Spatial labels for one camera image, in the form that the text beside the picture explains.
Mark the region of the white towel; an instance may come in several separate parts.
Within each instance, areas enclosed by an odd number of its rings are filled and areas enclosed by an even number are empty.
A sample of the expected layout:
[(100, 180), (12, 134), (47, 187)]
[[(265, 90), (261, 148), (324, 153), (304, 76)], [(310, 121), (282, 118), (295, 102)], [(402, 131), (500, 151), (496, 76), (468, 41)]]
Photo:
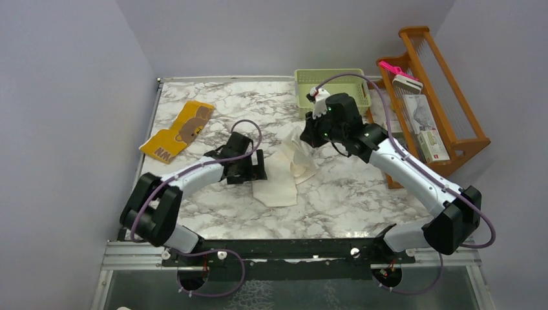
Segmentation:
[(317, 173), (312, 147), (300, 139), (303, 130), (295, 127), (276, 151), (264, 159), (266, 180), (252, 183), (253, 197), (265, 207), (297, 204), (297, 185)]

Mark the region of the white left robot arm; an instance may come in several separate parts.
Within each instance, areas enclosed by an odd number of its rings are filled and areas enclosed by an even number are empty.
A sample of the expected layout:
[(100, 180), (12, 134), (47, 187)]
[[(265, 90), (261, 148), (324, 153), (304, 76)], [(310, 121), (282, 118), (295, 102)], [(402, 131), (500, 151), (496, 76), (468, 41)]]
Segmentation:
[(176, 172), (141, 175), (120, 215), (120, 224), (132, 238), (140, 237), (155, 247), (176, 249), (181, 260), (195, 265), (203, 257), (201, 236), (177, 223), (181, 203), (204, 187), (226, 181), (238, 185), (266, 180), (260, 143), (231, 133), (222, 146), (204, 153), (194, 164)]

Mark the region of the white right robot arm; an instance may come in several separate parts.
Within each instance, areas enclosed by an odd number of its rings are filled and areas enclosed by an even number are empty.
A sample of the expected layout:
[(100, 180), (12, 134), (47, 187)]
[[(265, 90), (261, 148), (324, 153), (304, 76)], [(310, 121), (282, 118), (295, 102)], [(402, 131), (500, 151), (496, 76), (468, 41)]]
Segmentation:
[(407, 152), (387, 131), (375, 123), (364, 123), (353, 97), (330, 94), (325, 89), (307, 95), (313, 109), (306, 113), (300, 139), (313, 148), (340, 143), (348, 156), (387, 173), (415, 196), (432, 220), (409, 222), (385, 229), (373, 245), (374, 257), (390, 262), (398, 253), (412, 248), (431, 247), (453, 254), (478, 228), (481, 193), (470, 186), (463, 189), (429, 169)]

